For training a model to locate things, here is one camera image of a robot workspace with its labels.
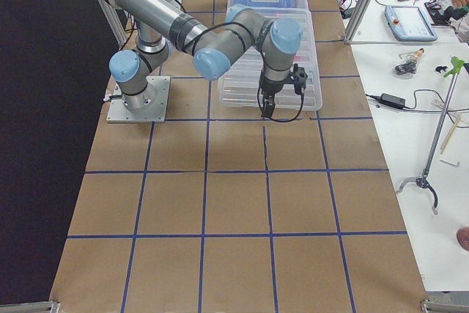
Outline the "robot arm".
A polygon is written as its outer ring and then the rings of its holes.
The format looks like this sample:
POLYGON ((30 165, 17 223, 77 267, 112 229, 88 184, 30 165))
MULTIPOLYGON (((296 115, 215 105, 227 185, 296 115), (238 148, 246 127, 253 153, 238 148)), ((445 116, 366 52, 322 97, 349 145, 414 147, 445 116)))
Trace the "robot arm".
POLYGON ((260 52, 262 70, 256 94, 263 118, 270 119, 275 95, 286 84, 304 96, 306 72, 293 59, 301 40, 299 24, 289 18, 269 19, 236 4, 219 32, 190 16, 175 0, 103 0, 136 21, 136 47, 116 52, 109 61, 120 99, 109 110, 122 111, 121 122, 162 122, 166 117, 169 79, 150 74, 170 56, 170 47, 189 54, 199 74, 220 78, 251 47, 260 52))

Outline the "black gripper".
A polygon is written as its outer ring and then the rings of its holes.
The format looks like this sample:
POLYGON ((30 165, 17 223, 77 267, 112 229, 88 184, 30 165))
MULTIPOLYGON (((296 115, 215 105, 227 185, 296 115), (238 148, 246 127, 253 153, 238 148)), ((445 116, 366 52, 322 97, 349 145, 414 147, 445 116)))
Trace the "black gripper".
POLYGON ((273 81, 268 77, 261 77, 259 79, 259 88, 261 90, 261 117, 271 119, 275 111, 275 96, 279 93, 284 86, 284 81, 273 81))

